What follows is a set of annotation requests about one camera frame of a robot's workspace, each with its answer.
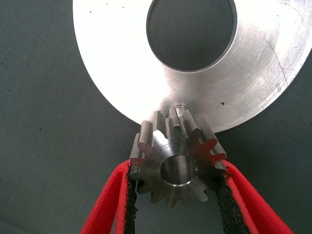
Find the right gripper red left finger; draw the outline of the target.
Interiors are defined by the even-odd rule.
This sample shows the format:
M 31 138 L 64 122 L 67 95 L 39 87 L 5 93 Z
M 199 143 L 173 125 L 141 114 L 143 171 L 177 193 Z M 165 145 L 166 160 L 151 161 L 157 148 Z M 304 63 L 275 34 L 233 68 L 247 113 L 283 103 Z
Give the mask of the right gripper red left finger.
M 119 164 L 97 198 L 81 234 L 134 234 L 136 218 L 136 182 L 130 179 L 129 160 Z

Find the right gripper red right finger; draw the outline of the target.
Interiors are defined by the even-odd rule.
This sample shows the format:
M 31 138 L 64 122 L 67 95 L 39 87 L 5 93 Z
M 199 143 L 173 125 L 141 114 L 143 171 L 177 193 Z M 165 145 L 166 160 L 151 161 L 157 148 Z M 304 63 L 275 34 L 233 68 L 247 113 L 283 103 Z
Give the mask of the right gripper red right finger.
M 292 234 L 245 176 L 230 162 L 216 191 L 226 234 Z

